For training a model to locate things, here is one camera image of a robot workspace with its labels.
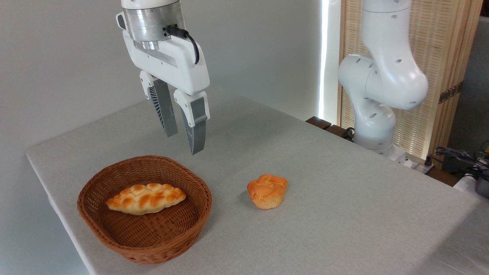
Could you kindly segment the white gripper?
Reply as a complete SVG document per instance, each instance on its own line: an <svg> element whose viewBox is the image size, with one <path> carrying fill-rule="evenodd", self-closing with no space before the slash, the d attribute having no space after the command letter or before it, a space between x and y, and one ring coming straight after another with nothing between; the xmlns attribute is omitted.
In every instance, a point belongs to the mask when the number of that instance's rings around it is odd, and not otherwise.
<svg viewBox="0 0 489 275"><path fill-rule="evenodd" d="M142 70L139 78L143 91L154 105L166 136L178 132L170 84L177 88L173 97L181 109L191 153L202 151L206 142L206 120L210 118L207 94L202 92L210 85L203 54L194 64L194 46L187 39L172 36L159 41L159 49L144 49L142 43L134 41L126 30L122 35L131 60Z"/></svg>

